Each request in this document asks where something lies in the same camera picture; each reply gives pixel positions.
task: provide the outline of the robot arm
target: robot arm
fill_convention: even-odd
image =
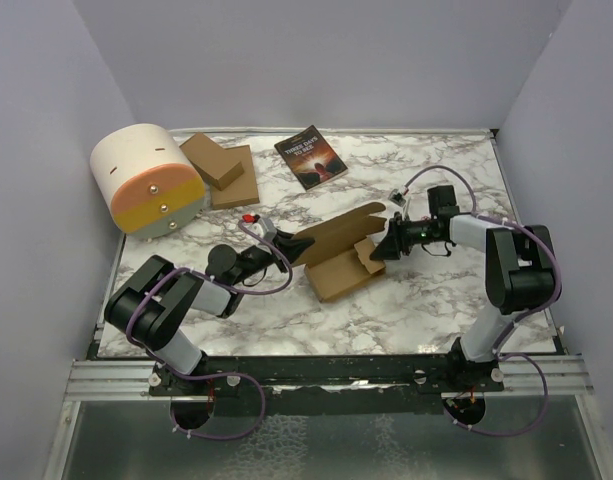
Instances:
[[[217,245],[208,255],[205,274],[193,271],[174,274],[158,296],[146,303],[133,325],[134,340],[183,374],[191,373],[205,355],[179,329],[188,310],[193,308],[227,318],[246,294],[233,285],[272,265],[287,271],[273,250],[292,263],[314,243],[311,238],[293,239],[293,235],[277,230],[263,217],[247,215],[244,220],[253,226],[262,244],[241,253],[228,245]],[[126,333],[133,313],[147,293],[174,271],[172,262],[157,255],[150,257],[110,298],[104,309],[106,321]]]
[[[397,260],[415,245],[445,242],[486,254],[488,302],[473,327],[453,346],[464,362],[495,360],[520,312],[543,305],[553,294],[553,265],[545,252],[526,234],[459,211],[450,185],[428,190],[430,218],[411,221],[396,213],[388,232],[371,255],[373,260]],[[552,252],[548,229],[526,229]]]

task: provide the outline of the white wall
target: white wall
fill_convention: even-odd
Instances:
[[[87,157],[131,122],[68,0],[0,1],[0,479],[41,478],[117,240]]]
[[[74,0],[139,121],[499,127],[570,0]]]
[[[499,134],[525,222],[549,226],[553,307],[583,352],[613,439],[613,0],[575,0]]]

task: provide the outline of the small cardboard box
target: small cardboard box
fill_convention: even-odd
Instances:
[[[244,167],[244,174],[236,178],[223,190],[218,190],[211,185],[210,196],[213,209],[221,210],[259,203],[257,179],[255,178],[255,167],[253,155],[250,153],[250,145],[227,148],[226,152],[241,163]]]
[[[180,148],[204,181],[220,190],[244,173],[244,167],[236,155],[220,147],[203,133],[196,133]]]
[[[368,203],[295,235],[315,239],[293,266],[304,265],[320,302],[334,302],[384,274],[384,262],[370,259],[375,244],[368,235],[384,230],[386,219],[371,214],[385,209],[379,202]]]

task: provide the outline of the marble surface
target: marble surface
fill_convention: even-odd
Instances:
[[[223,146],[250,145],[260,205],[207,209],[180,231],[151,242],[128,237],[115,288],[153,254],[177,266],[203,270],[214,245],[227,243],[237,250],[251,245],[250,238],[236,226],[243,213],[266,215],[287,232],[375,200],[387,206],[384,213],[390,217],[397,207],[388,202],[388,193],[428,165],[458,170],[473,186],[480,211],[512,216],[501,172],[485,134],[325,134],[348,165],[349,173],[307,193],[273,148],[288,136],[215,136]],[[449,173],[432,171],[413,185],[409,194],[411,218],[428,214],[426,189],[447,182],[455,185],[461,208],[469,210],[469,196],[459,181]],[[382,236],[373,239],[377,242]],[[266,290],[282,282],[282,274],[273,268],[257,288]],[[408,258],[388,263],[384,278],[336,303],[319,303],[299,267],[287,290],[265,297],[248,296],[228,319],[190,310],[182,330],[212,355],[447,352],[455,337],[473,323],[485,298],[482,253],[457,247],[450,258],[440,258],[416,247]],[[505,350],[552,352],[552,335],[554,329],[540,313],[516,330]],[[142,355],[112,325],[104,326],[99,357]]]

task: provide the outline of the book cover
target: book cover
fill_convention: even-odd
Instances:
[[[314,125],[277,143],[275,149],[307,191],[348,172]]]

